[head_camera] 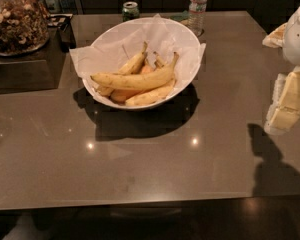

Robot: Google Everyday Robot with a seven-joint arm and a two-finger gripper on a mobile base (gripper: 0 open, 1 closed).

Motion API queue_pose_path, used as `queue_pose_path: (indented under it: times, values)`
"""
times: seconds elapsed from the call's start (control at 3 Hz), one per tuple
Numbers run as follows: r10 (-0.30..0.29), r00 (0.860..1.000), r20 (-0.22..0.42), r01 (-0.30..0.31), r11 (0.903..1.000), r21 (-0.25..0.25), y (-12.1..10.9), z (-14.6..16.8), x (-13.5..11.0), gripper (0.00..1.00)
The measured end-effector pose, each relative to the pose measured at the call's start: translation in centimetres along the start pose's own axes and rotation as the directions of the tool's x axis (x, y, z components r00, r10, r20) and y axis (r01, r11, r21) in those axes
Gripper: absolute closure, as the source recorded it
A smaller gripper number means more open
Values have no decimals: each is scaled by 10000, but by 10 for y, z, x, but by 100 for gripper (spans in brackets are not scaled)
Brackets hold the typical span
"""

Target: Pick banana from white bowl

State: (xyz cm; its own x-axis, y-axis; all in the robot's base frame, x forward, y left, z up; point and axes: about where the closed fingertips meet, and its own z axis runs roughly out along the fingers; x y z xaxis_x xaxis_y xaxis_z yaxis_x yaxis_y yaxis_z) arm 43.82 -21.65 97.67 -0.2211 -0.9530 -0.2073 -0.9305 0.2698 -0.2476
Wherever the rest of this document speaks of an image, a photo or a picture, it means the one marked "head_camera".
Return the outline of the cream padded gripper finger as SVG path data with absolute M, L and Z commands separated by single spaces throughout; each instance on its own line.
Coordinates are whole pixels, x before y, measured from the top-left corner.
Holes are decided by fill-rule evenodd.
M 300 66 L 289 74 L 280 73 L 275 80 L 272 104 L 264 130 L 271 135 L 288 132 L 300 119 Z
M 263 39 L 262 44 L 270 48 L 281 48 L 285 29 L 286 23 L 281 24 Z

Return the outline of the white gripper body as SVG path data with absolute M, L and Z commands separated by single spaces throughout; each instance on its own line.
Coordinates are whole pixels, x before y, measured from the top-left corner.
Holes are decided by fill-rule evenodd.
M 300 6 L 287 22 L 282 50 L 287 61 L 300 66 Z

